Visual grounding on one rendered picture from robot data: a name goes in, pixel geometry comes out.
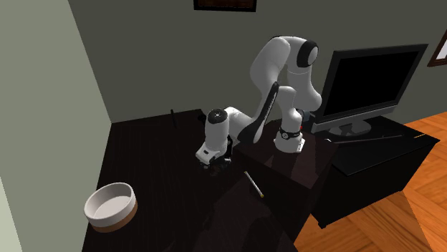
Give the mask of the grey pen with gold tip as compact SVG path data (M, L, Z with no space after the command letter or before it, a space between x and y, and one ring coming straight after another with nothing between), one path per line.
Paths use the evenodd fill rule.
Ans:
M253 180L253 178L250 176L250 174L248 173L248 171L244 171L244 174L246 175L246 177L249 179L250 183L254 186L256 192L259 194L259 196L261 198L264 197L264 194L262 193L262 191L260 190L260 188L258 187L258 185L255 183L255 181Z

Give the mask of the dark wooden table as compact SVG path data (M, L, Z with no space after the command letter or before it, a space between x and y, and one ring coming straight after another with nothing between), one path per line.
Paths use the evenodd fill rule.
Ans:
M138 210L116 231L88 228L82 252L297 252L236 162L217 175L199 165L200 115L111 126L97 184L129 184Z

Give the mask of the dark robot stand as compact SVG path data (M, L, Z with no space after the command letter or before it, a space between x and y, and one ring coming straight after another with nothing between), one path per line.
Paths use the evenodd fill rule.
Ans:
M280 124L280 120L269 122L257 143L239 143L232 154L264 194L262 200L285 233L295 240L319 199L338 145L304 132L300 153L282 152L274 144Z

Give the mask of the white bowl with tan base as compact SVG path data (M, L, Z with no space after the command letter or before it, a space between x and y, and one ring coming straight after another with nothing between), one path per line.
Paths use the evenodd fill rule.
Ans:
M84 215L95 231L109 233L129 223L137 210L133 188L127 183L110 183L86 200Z

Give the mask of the black television cabinet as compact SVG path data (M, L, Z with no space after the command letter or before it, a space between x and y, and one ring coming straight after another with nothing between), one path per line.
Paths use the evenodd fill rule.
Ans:
M383 116L366 122L371 130L358 136L315 134L338 144L312 211L320 228L402 191L440 141Z

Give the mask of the black television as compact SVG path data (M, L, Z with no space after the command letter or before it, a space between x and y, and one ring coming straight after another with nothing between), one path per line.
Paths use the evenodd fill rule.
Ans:
M372 129L368 119L394 111L427 44L335 50L312 133L353 137Z

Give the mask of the dark framed wall picture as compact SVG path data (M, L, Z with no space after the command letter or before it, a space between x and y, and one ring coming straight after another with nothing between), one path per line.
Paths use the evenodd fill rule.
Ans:
M202 11L255 12L257 0L193 0L193 8Z

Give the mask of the brown framed wall picture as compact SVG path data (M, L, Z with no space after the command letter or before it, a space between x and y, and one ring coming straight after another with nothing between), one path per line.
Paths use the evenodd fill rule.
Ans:
M437 67L447 65L447 30L444 32L432 57L427 63L427 67Z

